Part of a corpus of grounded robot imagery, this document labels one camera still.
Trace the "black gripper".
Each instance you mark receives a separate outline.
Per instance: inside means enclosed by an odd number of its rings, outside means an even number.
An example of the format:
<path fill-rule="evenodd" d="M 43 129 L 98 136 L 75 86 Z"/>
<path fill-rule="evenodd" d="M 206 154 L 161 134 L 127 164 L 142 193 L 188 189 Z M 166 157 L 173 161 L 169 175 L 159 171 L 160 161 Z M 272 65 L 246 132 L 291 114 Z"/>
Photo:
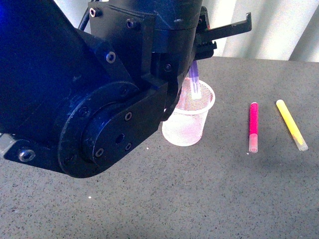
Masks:
<path fill-rule="evenodd" d="M 246 19 L 243 21 L 212 29 L 208 38 L 205 35 L 210 30 L 207 8 L 194 6 L 191 13 L 191 28 L 193 28 L 195 34 L 191 52 L 194 61 L 213 56 L 214 50 L 217 48 L 217 44 L 213 40 L 243 34 L 252 30 L 252 14 L 249 12 L 246 13 Z"/>

